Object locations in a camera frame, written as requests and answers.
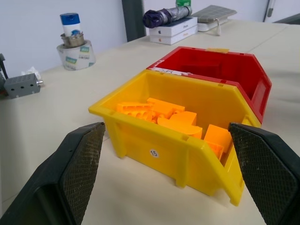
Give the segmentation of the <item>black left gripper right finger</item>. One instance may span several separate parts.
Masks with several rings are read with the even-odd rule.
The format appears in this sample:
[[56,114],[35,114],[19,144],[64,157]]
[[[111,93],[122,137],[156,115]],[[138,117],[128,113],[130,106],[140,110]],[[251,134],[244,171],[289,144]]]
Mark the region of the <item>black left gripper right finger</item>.
[[300,158],[277,135],[230,123],[246,187],[268,225],[300,223]]

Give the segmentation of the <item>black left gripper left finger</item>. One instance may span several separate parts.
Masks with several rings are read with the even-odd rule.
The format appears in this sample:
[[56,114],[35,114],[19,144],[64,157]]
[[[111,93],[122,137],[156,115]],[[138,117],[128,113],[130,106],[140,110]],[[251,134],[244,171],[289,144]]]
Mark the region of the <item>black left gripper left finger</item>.
[[2,225],[80,225],[96,181],[105,124],[68,133],[31,175],[0,219]]

